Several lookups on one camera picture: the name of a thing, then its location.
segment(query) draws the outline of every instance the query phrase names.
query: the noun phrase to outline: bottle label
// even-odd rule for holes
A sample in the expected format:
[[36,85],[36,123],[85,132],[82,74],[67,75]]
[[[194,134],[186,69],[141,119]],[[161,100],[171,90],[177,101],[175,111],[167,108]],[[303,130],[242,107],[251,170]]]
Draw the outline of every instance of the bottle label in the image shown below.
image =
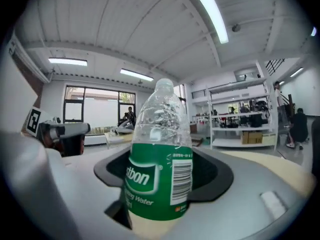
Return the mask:
[[133,143],[124,180],[127,208],[149,220],[181,217],[192,190],[192,169],[189,147]]

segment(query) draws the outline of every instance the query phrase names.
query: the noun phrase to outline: white ceiling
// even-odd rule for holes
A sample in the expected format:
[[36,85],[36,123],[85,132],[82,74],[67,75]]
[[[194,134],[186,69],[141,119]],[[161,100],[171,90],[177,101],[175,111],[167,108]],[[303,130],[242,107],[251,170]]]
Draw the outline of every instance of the white ceiling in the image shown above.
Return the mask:
[[[125,68],[187,83],[249,66],[258,57],[292,58],[313,52],[312,26],[290,0],[216,0],[229,43],[220,44],[199,0],[30,0],[15,31],[43,70],[140,85]],[[239,32],[232,26],[239,24]],[[49,57],[88,61],[59,65]]]

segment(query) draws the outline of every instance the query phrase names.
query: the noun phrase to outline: floor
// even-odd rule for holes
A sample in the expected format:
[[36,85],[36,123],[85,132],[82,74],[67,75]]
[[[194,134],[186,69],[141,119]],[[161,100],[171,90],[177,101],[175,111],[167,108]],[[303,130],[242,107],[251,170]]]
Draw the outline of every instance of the floor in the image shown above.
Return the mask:
[[[307,126],[308,126],[309,133],[311,133],[312,122],[313,122],[313,119],[308,119]],[[309,137],[310,137],[309,142],[303,144],[303,150],[299,150],[299,147],[297,147],[296,149],[291,149],[286,147],[285,145],[280,145],[279,143],[277,145],[276,151],[274,151],[273,147],[237,148],[236,150],[250,151],[250,152],[262,153],[262,154],[280,157],[280,158],[292,161],[298,165],[301,165],[305,171],[311,172],[312,137],[311,135],[309,135]],[[209,149],[210,141],[205,139],[203,143],[200,145],[200,147]],[[108,149],[106,145],[85,147],[84,154],[92,154],[92,153],[100,152],[106,149]],[[216,150],[235,150],[235,149],[234,148],[217,148]]]

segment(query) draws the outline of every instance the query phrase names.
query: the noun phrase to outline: shoe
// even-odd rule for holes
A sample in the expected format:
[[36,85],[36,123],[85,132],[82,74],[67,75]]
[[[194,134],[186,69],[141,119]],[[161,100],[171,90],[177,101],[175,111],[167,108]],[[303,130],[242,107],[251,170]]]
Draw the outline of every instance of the shoe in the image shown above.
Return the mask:
[[293,143],[288,143],[286,146],[288,148],[290,148],[290,149],[294,149],[295,148],[295,144],[293,144]]

